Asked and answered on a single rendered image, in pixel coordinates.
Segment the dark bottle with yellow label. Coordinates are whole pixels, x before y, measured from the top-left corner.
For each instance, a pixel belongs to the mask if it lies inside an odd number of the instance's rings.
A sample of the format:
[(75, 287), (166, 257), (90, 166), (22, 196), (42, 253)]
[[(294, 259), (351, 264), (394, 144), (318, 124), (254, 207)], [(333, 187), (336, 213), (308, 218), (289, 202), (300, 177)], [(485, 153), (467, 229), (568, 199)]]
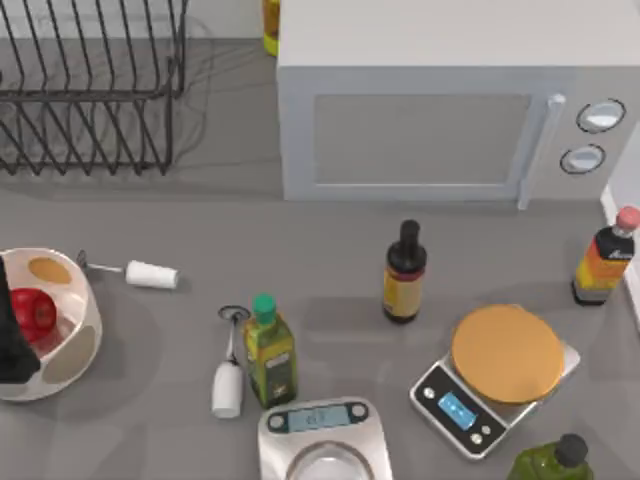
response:
[(404, 220), (399, 238), (386, 252), (382, 305), (385, 316), (396, 324), (412, 322), (421, 307), (428, 256), (419, 234), (420, 225), (416, 220)]

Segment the green-capped olive oil bottle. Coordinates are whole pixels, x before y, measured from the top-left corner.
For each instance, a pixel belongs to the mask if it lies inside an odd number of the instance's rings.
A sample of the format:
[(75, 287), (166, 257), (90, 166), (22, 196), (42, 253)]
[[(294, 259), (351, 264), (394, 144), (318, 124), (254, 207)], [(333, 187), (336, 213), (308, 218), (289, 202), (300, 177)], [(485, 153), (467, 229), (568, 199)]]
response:
[(262, 408), (292, 401), (298, 391), (295, 340), (270, 294), (253, 298), (243, 341), (249, 383)]

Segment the white milk frother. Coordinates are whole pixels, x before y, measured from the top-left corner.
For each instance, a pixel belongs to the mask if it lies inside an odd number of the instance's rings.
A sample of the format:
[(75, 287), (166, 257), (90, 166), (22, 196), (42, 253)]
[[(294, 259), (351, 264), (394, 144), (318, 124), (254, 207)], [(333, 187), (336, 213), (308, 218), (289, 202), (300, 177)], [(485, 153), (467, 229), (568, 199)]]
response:
[(233, 419), (240, 416), (243, 400), (243, 371), (235, 354), (236, 327), (251, 313), (241, 305), (225, 305), (218, 310), (218, 316), (230, 322), (230, 332), (225, 358), (213, 379), (211, 411), (218, 419)]
[(81, 250), (76, 263), (83, 270), (97, 270), (118, 274), (129, 285), (142, 288), (175, 290), (179, 284), (179, 272), (170, 267), (149, 264), (137, 260), (129, 261), (124, 267), (90, 263), (87, 254)]

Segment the steel scale with glass plate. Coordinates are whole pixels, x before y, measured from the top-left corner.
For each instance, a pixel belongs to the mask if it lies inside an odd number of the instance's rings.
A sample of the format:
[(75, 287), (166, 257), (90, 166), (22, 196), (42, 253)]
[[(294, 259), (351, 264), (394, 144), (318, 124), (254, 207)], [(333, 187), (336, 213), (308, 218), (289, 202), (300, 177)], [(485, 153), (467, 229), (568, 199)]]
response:
[(274, 407), (257, 444), (260, 480), (394, 480), (381, 417), (362, 397)]

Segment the pale microwave oven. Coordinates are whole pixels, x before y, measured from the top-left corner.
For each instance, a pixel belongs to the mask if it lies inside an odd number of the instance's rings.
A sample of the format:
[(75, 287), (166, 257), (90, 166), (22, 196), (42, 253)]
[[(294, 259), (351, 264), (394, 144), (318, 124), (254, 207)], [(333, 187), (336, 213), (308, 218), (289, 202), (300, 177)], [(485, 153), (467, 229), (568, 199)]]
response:
[[(601, 195), (640, 126), (635, 0), (285, 0), (277, 59), (288, 200), (512, 202), (555, 93), (530, 203)], [(576, 123), (616, 99), (604, 133)], [(606, 160), (569, 175), (588, 144)]]

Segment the scale with orange round plate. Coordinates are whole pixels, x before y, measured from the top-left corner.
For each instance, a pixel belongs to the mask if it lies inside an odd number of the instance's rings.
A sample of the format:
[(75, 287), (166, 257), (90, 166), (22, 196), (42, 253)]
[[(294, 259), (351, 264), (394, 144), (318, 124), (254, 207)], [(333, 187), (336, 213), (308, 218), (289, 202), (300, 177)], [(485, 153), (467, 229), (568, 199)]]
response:
[(517, 304), (468, 313), (449, 349), (409, 391), (416, 411), (479, 461), (550, 399), (581, 363), (541, 317)]

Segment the white fruit bowl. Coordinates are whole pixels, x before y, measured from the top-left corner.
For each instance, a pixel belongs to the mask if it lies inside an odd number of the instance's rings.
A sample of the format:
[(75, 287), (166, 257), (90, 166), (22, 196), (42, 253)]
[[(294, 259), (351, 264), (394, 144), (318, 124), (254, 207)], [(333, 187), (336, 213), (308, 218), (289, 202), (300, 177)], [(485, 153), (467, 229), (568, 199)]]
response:
[(56, 305), (53, 332), (34, 350), (41, 368), (22, 384), (0, 384), (0, 400), (28, 402), (54, 395), (77, 380), (100, 348), (103, 324), (92, 287), (82, 268), (63, 253), (37, 247), (0, 251), (8, 285), (37, 288)]

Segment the small microwave knob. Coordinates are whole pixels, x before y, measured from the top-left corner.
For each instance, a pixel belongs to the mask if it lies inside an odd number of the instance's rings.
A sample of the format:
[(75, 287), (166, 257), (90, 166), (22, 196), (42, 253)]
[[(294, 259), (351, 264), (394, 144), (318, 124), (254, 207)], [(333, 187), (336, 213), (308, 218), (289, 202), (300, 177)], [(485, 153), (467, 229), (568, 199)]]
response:
[(569, 175), (584, 175), (597, 170), (605, 160), (606, 152), (600, 146), (588, 144), (567, 150), (559, 164)]

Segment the red-capped orange label bottle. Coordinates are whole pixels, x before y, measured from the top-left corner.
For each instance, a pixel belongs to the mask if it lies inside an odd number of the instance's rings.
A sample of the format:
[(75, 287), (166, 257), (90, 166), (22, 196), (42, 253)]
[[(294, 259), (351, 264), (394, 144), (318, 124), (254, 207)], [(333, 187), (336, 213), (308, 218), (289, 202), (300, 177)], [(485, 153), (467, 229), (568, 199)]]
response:
[(583, 306), (601, 306), (624, 277), (635, 253), (634, 240), (613, 225), (592, 238), (573, 276), (574, 300)]

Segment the red apple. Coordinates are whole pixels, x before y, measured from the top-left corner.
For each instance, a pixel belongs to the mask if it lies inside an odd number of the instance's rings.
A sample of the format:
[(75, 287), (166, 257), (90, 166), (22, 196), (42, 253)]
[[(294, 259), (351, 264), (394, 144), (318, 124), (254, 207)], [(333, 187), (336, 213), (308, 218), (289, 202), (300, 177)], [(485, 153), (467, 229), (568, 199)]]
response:
[(29, 343), (49, 335), (57, 323), (53, 299), (37, 288), (16, 288), (10, 291), (11, 305), (21, 333)]

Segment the large microwave knob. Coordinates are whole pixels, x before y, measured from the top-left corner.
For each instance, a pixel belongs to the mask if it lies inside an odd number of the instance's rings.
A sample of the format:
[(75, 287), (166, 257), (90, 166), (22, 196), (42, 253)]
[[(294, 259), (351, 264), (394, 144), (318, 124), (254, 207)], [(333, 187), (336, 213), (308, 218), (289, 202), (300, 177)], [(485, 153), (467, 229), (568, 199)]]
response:
[(590, 134), (604, 133), (616, 127), (625, 117), (626, 108), (616, 99), (585, 105), (577, 115), (577, 126)]

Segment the black-capped green bottle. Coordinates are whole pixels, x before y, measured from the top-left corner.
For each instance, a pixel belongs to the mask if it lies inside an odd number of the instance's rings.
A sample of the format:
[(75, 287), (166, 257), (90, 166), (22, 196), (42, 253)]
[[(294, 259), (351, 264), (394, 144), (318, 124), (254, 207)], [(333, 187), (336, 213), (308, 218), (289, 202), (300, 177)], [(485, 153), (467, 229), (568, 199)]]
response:
[(595, 480), (586, 441), (578, 434), (520, 452), (506, 480)]

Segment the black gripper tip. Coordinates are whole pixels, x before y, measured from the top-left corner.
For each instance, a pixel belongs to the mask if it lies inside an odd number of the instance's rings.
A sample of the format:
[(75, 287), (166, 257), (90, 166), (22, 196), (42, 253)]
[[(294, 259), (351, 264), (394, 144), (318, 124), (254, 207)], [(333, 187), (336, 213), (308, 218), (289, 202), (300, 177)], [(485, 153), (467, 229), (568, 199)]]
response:
[(40, 360), (17, 322), (0, 255), (0, 384), (26, 384), (40, 368)]

